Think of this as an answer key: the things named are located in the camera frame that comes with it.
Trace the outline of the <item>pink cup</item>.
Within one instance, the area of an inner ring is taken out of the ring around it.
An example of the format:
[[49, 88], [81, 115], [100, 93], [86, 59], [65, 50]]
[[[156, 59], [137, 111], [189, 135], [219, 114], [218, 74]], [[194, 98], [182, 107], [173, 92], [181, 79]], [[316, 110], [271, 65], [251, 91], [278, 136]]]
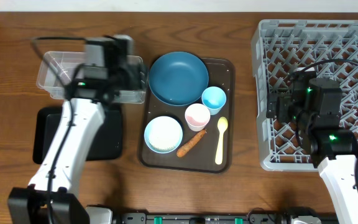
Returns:
[[211, 114], [209, 109], [200, 103], [194, 103], [187, 107], [185, 120], [192, 131], [201, 131], [209, 123]]

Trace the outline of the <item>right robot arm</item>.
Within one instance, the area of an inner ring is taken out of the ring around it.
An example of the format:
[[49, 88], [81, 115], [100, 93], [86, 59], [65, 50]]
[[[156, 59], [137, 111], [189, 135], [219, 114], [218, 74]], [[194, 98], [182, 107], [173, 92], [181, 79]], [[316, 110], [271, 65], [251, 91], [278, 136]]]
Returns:
[[339, 125], [341, 87], [315, 71], [295, 72], [290, 87], [268, 94], [267, 117], [294, 123], [298, 145], [311, 156], [339, 223], [358, 223], [358, 142]]

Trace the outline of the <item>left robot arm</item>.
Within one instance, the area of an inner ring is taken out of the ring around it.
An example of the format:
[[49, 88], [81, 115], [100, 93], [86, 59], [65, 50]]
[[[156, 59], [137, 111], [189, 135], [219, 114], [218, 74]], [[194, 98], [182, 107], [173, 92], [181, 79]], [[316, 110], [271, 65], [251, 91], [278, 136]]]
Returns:
[[85, 61], [68, 83], [58, 129], [40, 168], [26, 188], [14, 187], [7, 205], [13, 223], [116, 223], [110, 208], [84, 207], [79, 181], [106, 110], [125, 103], [124, 91], [146, 88], [147, 68], [134, 54], [134, 41], [118, 34], [84, 38]]

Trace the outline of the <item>light blue cup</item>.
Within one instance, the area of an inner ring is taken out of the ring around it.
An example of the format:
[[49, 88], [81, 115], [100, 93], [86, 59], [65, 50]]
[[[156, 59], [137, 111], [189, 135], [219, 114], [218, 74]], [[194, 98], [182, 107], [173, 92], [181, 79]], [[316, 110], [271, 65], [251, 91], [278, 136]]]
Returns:
[[216, 115], [226, 104], [226, 94], [219, 87], [211, 86], [204, 90], [201, 95], [202, 104], [209, 109], [211, 115]]

